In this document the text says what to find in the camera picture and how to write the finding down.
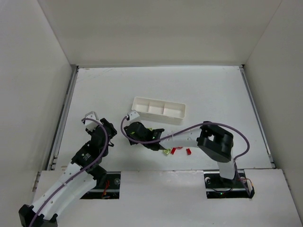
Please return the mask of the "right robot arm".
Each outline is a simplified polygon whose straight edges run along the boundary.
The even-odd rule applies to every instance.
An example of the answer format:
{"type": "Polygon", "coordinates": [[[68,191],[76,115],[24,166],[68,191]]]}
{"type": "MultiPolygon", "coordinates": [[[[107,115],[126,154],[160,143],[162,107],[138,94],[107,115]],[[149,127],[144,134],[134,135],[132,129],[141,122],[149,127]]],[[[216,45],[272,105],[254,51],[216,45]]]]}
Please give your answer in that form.
{"type": "Polygon", "coordinates": [[[122,133],[130,144],[142,144],[154,151],[199,148],[217,162],[221,178],[234,180],[236,176],[232,162],[233,134],[211,122],[203,122],[202,125],[176,132],[165,129],[150,130],[141,122],[132,122],[122,128],[122,133]]]}

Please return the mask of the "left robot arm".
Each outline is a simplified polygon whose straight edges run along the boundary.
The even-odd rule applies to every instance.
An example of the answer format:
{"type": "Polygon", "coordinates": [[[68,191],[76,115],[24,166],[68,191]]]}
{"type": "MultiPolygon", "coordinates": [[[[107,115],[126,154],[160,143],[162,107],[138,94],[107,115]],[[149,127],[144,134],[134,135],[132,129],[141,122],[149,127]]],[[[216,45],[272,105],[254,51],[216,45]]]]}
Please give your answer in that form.
{"type": "Polygon", "coordinates": [[[117,131],[105,118],[85,117],[82,122],[90,140],[71,159],[60,178],[35,202],[18,211],[23,227],[56,227],[59,217],[76,200],[106,181],[107,171],[100,166],[112,147],[117,131]]]}

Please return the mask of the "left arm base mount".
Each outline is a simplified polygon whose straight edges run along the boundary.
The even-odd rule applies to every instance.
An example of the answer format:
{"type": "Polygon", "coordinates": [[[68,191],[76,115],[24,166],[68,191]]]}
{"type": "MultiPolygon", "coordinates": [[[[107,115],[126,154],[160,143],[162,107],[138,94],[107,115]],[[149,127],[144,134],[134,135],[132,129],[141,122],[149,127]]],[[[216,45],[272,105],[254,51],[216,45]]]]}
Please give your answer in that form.
{"type": "Polygon", "coordinates": [[[108,172],[103,184],[97,185],[81,200],[116,200],[120,197],[121,172],[108,172]]]}

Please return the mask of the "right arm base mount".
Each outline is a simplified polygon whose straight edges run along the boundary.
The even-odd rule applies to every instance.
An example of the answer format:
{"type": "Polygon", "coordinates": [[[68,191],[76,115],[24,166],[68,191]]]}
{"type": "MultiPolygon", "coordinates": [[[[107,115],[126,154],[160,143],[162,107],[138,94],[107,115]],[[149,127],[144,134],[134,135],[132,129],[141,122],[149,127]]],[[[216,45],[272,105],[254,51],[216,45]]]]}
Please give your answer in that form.
{"type": "Polygon", "coordinates": [[[207,171],[204,179],[208,199],[252,199],[255,195],[253,183],[244,170],[239,170],[232,180],[220,177],[218,171],[207,171]]]}

